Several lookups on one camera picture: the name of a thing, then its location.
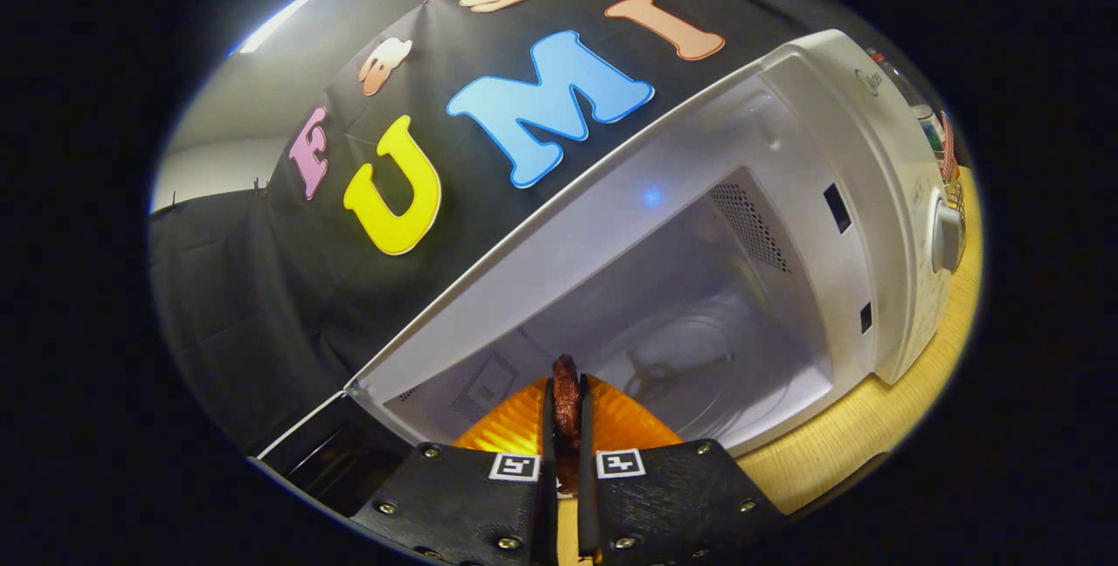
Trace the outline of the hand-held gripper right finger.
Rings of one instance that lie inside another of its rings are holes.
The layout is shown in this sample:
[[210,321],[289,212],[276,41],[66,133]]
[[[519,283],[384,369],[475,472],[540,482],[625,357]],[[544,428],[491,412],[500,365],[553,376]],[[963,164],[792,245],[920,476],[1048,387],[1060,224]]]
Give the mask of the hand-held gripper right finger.
[[786,515],[716,438],[683,441],[582,376],[578,554],[595,565],[742,565]]

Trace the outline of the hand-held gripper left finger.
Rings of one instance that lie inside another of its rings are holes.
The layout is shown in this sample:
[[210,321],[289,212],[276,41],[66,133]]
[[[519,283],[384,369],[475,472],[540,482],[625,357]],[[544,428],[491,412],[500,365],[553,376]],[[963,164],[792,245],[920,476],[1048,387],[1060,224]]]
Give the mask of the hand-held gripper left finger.
[[451,444],[423,442],[353,515],[440,565],[555,565],[552,383],[529,383]]

